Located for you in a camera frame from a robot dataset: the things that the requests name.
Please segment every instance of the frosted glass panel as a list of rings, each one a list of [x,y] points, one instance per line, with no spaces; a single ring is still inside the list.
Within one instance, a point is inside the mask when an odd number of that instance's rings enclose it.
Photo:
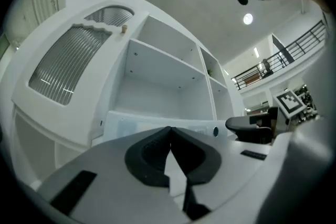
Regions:
[[[29,86],[67,105],[85,67],[110,35],[104,31],[71,27],[43,57]]]
[[[111,6],[102,8],[90,14],[85,19],[94,20],[97,23],[105,23],[107,25],[122,26],[133,17],[133,15],[133,12],[124,7]]]

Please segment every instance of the railing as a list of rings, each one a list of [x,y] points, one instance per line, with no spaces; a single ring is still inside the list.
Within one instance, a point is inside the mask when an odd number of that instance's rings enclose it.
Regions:
[[[324,41],[325,25],[323,21],[319,21],[315,26],[308,30],[297,40],[289,44],[287,47],[267,58],[269,63],[268,71],[261,62],[250,69],[231,78],[238,90],[241,90],[257,81],[269,77],[275,72],[285,68],[290,62],[285,55],[290,54],[294,61],[304,56],[314,47]]]

